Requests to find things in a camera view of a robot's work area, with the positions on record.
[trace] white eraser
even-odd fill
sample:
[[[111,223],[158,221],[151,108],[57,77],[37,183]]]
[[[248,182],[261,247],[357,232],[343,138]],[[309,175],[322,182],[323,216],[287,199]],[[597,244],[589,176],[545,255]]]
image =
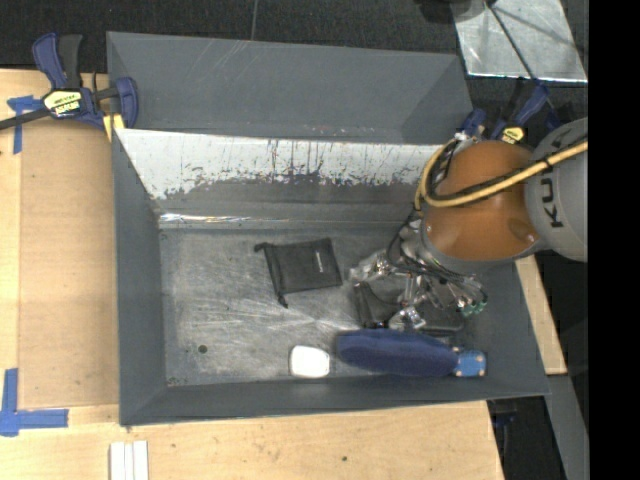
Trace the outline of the white eraser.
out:
[[[291,350],[289,368],[296,377],[325,377],[331,369],[331,357],[322,349],[296,345]]]

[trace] cable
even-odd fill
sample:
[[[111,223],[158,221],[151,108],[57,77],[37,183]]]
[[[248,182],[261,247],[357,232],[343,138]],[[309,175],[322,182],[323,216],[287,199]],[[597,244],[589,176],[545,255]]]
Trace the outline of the cable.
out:
[[[424,199],[429,205],[436,208],[445,208],[468,204],[479,199],[484,199],[486,197],[492,196],[494,194],[497,194],[498,192],[502,192],[503,190],[515,185],[516,183],[520,183],[527,178],[535,176],[539,172],[542,172],[549,167],[563,162],[564,160],[583,153],[588,149],[587,136],[585,135],[581,140],[577,141],[577,143],[573,143],[575,145],[569,145],[565,148],[562,148],[556,153],[546,155],[526,168],[515,169],[504,176],[498,176],[484,183],[472,185],[471,187],[467,187],[453,194],[444,196],[437,195],[433,191],[432,187],[429,186],[433,166],[436,164],[446,148],[456,140],[457,139],[452,139],[442,148],[440,148],[440,150],[435,155],[433,155],[425,165],[414,198],[414,207],[418,212],[420,212],[421,199]]]

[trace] blue handle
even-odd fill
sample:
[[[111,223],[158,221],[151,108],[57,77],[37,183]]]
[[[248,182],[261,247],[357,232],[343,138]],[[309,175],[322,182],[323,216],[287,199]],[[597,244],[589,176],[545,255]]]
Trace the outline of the blue handle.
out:
[[[133,128],[138,119],[138,91],[132,78],[116,80],[116,89],[120,96],[120,115],[127,128]]]
[[[514,119],[515,124],[518,126],[522,126],[526,123],[532,116],[538,113],[542,107],[544,107],[547,99],[549,98],[549,89],[546,85],[543,85],[541,82],[536,82],[536,88],[531,92],[531,96],[522,105],[520,111],[516,114]]]
[[[473,109],[462,123],[461,129],[469,137],[473,137],[486,118],[487,113],[484,110],[481,108]]]
[[[58,55],[58,35],[50,32],[40,37],[33,43],[32,51],[36,66],[47,75],[51,88],[63,88],[67,83],[67,77]]]

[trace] blue tape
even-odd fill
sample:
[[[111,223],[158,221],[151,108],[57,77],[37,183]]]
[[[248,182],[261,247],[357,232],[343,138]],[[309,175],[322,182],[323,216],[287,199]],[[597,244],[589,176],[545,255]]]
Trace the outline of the blue tape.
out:
[[[42,101],[33,96],[21,96],[19,98],[10,98],[7,104],[11,107],[17,116],[25,111],[40,110],[44,107]],[[15,127],[13,132],[13,154],[17,155],[22,151],[22,125]]]
[[[65,428],[69,409],[18,411],[18,369],[5,370],[0,411],[0,436],[16,437],[20,430],[30,428]]]

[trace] black cable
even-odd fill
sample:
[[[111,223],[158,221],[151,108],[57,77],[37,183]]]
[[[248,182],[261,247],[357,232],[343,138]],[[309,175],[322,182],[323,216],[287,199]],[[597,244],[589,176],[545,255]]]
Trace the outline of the black cable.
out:
[[[549,153],[545,156],[543,156],[542,158],[539,158],[535,161],[535,163],[539,163],[539,162],[545,162],[547,165],[550,165],[549,163],[549,158],[557,155],[559,153],[562,153],[563,151],[566,151],[578,144],[581,144],[583,142],[585,142],[587,140],[587,134],[584,134],[582,137],[580,137],[579,139],[576,139],[575,141],[572,141],[571,143],[567,144],[566,146],[559,148],[558,150],[554,151],[553,153]],[[428,187],[428,196],[433,199],[434,201],[451,201],[453,199],[457,199],[458,197],[462,197],[462,196],[466,196],[469,194],[473,194],[474,192],[477,192],[479,190],[483,190],[486,188],[490,188],[493,185],[496,185],[498,183],[502,183],[503,181],[506,181],[510,178],[513,178],[514,176],[517,176],[518,174],[520,174],[521,172],[529,169],[531,167],[531,165],[526,165],[524,167],[520,167],[517,169],[514,169],[512,171],[510,171],[508,174],[504,174],[502,176],[496,176],[494,178],[491,178],[489,180],[483,181],[482,183],[476,183],[475,185],[471,185],[469,187],[466,187],[462,190],[459,190],[458,192],[454,192],[453,194],[447,194],[447,195],[438,195],[435,193],[435,189],[436,189],[436,185],[434,185],[433,181],[431,180],[432,177],[432,172],[429,173],[429,178],[427,179],[427,187]]]

